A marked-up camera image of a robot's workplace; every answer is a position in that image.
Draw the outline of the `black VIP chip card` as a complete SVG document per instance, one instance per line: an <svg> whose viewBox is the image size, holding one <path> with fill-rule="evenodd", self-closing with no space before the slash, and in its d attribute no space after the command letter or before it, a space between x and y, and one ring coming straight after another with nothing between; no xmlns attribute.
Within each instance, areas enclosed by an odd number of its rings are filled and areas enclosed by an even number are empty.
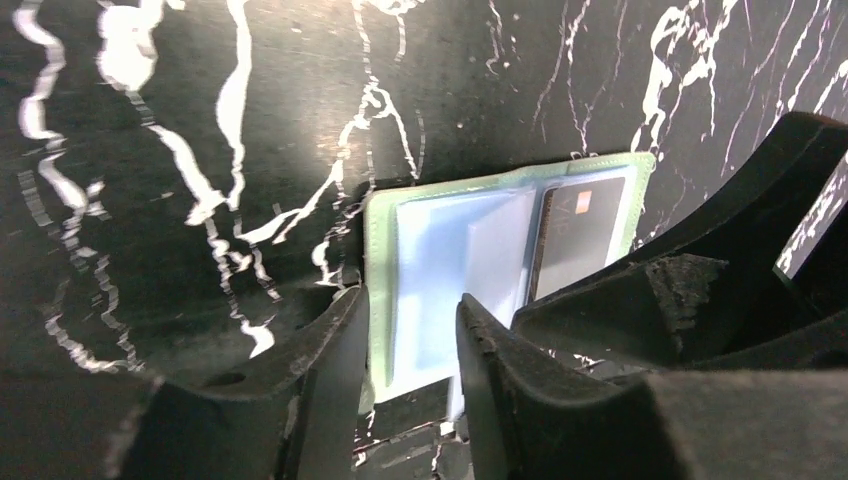
<svg viewBox="0 0 848 480"><path fill-rule="evenodd" d="M600 270L610 243L626 179L574 180L542 197L528 299L538 300Z"/></svg>

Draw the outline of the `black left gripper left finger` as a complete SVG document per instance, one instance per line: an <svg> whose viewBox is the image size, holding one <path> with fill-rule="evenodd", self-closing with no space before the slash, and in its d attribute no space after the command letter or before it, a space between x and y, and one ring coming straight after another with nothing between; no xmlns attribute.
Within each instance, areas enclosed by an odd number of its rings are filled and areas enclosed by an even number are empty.
<svg viewBox="0 0 848 480"><path fill-rule="evenodd" d="M345 289L285 343L194 385L3 373L1 475L349 479L368 318L367 289Z"/></svg>

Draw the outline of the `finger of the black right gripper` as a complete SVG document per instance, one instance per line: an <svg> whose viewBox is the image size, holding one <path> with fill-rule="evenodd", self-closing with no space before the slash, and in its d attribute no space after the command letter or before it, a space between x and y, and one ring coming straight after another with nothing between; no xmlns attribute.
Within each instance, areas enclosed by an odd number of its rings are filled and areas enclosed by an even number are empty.
<svg viewBox="0 0 848 480"><path fill-rule="evenodd" d="M546 349L656 370L847 366L847 310L816 310L772 268L745 285L728 262L684 254L573 285L521 308L519 335Z"/></svg>
<svg viewBox="0 0 848 480"><path fill-rule="evenodd" d="M846 151L845 123L809 113L786 114L713 196L606 270L619 273L689 254L726 261L736 281L753 284L774 268Z"/></svg>

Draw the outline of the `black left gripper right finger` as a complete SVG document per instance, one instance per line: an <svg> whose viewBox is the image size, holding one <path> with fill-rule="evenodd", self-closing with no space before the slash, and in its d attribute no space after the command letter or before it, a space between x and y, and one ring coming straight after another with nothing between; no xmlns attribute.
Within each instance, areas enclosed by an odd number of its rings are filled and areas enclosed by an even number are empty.
<svg viewBox="0 0 848 480"><path fill-rule="evenodd" d="M566 368L473 296L456 310L478 479L843 479L847 315L625 384Z"/></svg>

